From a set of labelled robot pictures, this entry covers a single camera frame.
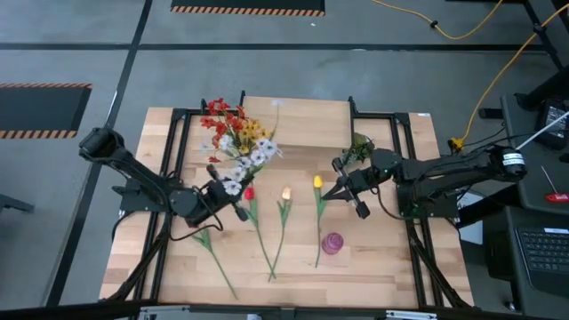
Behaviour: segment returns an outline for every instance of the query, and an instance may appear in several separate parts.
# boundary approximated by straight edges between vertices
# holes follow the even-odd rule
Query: wooden board
[[[260,100],[248,100],[244,103],[248,116],[257,117],[254,112],[258,109],[254,102]],[[308,131],[320,125],[319,117],[323,115],[314,112],[314,108],[319,108],[317,105],[337,103],[287,101],[281,109],[296,108],[308,120],[312,119],[314,125],[306,128]],[[266,116],[263,111],[259,109],[259,117]],[[150,108],[140,138],[137,158],[155,171],[162,159],[171,112],[170,108]],[[333,118],[331,113],[326,113],[326,116]],[[286,115],[287,112],[281,110],[279,130],[287,128]],[[437,140],[430,116],[410,114],[410,118],[417,157],[437,157]],[[356,120],[355,130],[370,136],[378,148],[393,148],[386,120]],[[232,210],[226,208],[219,213],[226,231],[213,231],[212,245],[236,288],[239,300],[231,295],[209,252],[192,239],[170,242],[159,300],[168,303],[416,308],[405,225],[383,214],[377,198],[370,193],[361,196],[372,211],[366,220],[360,220],[350,204],[328,204],[322,219],[323,235],[338,232],[343,235],[345,244],[334,256],[323,254],[318,268],[314,268],[318,239],[312,177],[316,173],[323,177],[323,190],[333,185],[336,174],[331,161],[341,153],[342,146],[333,145],[335,140],[317,134],[301,134],[297,138],[301,140],[295,145],[294,135],[283,133],[281,138],[286,142],[281,146],[284,158],[272,161],[254,181],[259,199],[260,230],[271,260],[276,254],[281,230],[276,201],[280,199],[284,186],[293,188],[293,208],[276,266],[277,280],[268,282],[268,266],[252,224],[241,222]],[[199,117],[192,117],[183,171],[186,184],[201,185],[209,179],[204,169],[207,155],[200,155],[199,150],[199,142],[204,138],[207,134],[199,127]],[[320,141],[327,144],[326,147],[312,146]],[[175,155],[172,155],[172,167],[174,159]],[[219,167],[223,171],[223,167],[230,167],[230,164]],[[394,184],[381,184],[381,194],[387,209],[397,212]],[[140,258],[147,225],[148,214],[142,212],[118,228],[101,287],[101,298],[112,294],[132,272]],[[472,303],[458,233],[443,220],[431,220],[430,226],[438,266],[460,296]],[[172,228],[174,236],[188,232],[186,224],[176,219]],[[423,275],[426,287],[430,288],[426,270]],[[152,276],[153,267],[148,272],[145,296],[148,296]]]

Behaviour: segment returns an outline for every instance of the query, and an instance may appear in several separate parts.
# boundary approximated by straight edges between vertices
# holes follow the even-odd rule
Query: green stem
[[[317,228],[318,228],[318,253],[317,253],[317,263],[314,268],[318,268],[318,261],[320,260],[320,214],[317,215]]]
[[[235,293],[235,289],[233,289],[233,286],[231,285],[231,282],[228,279],[228,276],[225,274],[225,271],[223,271],[223,268],[221,267],[220,261],[217,260],[217,256],[215,255],[215,253],[213,253],[213,250],[209,250],[209,252],[212,254],[213,259],[215,260],[215,263],[217,263],[217,267],[220,269],[221,274],[223,275],[223,278],[225,279],[225,282],[228,283],[228,287],[231,290],[231,293],[233,293],[233,296],[235,297],[236,300],[239,300],[239,298],[237,297],[237,294]]]
[[[281,248],[283,247],[283,240],[285,240],[285,226],[281,230],[281,242],[278,244],[278,250],[276,251],[275,262],[273,263],[273,271],[276,268],[276,262],[278,261],[278,256],[281,254]]]
[[[259,238],[260,248],[263,250],[263,255],[265,255],[265,260],[267,261],[268,268],[270,269],[269,278],[272,276],[273,278],[276,279],[275,271],[273,271],[273,267],[271,266],[270,261],[268,260],[267,252],[265,251],[265,245],[263,244],[263,240],[260,238],[259,227],[257,227],[257,226],[255,225],[255,229],[257,230],[257,237]]]

